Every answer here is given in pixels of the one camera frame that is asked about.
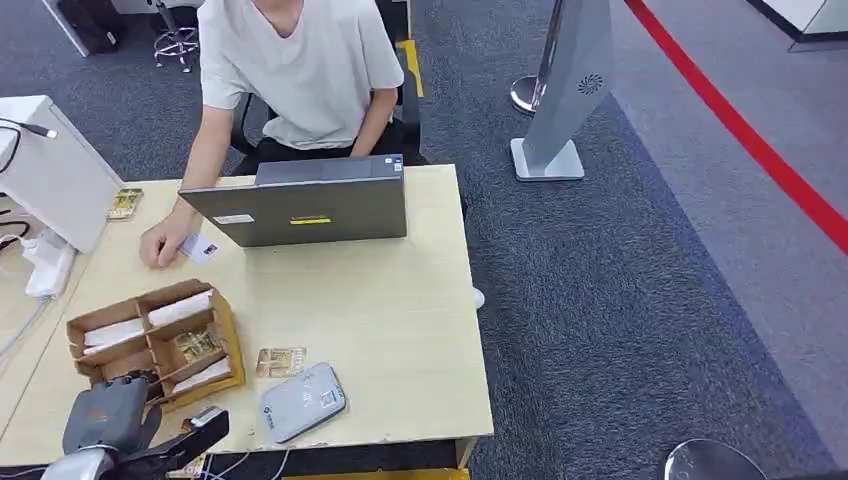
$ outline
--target wooden desk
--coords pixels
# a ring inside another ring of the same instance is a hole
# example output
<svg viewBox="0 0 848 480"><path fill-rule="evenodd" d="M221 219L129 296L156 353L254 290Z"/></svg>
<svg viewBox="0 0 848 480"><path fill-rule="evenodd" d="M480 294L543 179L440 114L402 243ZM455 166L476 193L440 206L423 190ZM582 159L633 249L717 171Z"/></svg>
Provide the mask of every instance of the wooden desk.
<svg viewBox="0 0 848 480"><path fill-rule="evenodd" d="M0 358L3 391L0 395L0 435L5 432L87 264L87 256L77 255L64 294L51 300L9 353ZM0 253L0 269L0 345L5 345L36 310L38 300L24 293L32 264L21 256L19 243Z"/></svg>
<svg viewBox="0 0 848 480"><path fill-rule="evenodd" d="M213 452L456 439L464 466L475 439L493 433L453 166L407 170L406 239L242 249L204 222L216 255L204 265L181 257L164 271L141 264L138 237L168 212L178 182L129 186L145 191L136 218L107 227L64 320L196 277L232 305L248 372L246 386L167 415L158 440L213 404L229 410L231 423ZM61 456L71 405L87 388L67 343L62 326L0 439L0 464ZM256 422L259 395L275 382L254 378L253 367L261 348L274 347L305 347L307 365L329 362L349 400L338 417L287 445Z"/></svg>

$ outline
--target desk leg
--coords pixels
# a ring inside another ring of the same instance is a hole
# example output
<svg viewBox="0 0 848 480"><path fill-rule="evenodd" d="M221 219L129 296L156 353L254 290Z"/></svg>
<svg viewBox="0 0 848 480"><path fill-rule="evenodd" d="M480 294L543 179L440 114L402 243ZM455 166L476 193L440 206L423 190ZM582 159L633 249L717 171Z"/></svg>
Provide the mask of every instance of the desk leg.
<svg viewBox="0 0 848 480"><path fill-rule="evenodd" d="M456 441L456 468L464 469L468 467L468 461L471 460L471 452L477 445L477 437L461 438Z"/></svg>

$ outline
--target black pants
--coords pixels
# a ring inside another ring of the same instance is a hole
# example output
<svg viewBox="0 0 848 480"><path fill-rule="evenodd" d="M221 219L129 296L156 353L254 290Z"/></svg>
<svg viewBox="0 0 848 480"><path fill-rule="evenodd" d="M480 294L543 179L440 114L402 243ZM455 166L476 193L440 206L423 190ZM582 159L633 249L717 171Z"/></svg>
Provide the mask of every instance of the black pants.
<svg viewBox="0 0 848 480"><path fill-rule="evenodd" d="M403 138L400 126L389 123L377 144L371 150L372 155L391 155L401 153ZM353 146L345 148L318 148L314 150L298 150L280 145L273 138L265 137L256 145L256 153L244 157L241 164L233 170L233 176L256 175L259 164L263 162L288 162L292 160L318 160L322 158L349 157Z"/></svg>

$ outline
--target laptop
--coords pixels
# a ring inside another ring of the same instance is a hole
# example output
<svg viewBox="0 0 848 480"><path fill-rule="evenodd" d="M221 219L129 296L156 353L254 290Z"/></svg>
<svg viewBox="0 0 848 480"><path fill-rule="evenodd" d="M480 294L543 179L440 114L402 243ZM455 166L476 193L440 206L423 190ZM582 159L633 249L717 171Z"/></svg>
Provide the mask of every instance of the laptop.
<svg viewBox="0 0 848 480"><path fill-rule="evenodd" d="M406 236L402 155L262 163L253 185L179 194L242 247Z"/></svg>

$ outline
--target man's hand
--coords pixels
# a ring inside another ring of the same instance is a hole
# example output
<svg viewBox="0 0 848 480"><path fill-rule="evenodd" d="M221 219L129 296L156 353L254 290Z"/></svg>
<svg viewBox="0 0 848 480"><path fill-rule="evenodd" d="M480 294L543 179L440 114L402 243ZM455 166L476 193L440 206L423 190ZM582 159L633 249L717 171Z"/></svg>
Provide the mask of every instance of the man's hand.
<svg viewBox="0 0 848 480"><path fill-rule="evenodd" d="M177 248L191 231L195 212L175 209L141 236L141 261L151 268L165 268L174 261Z"/></svg>

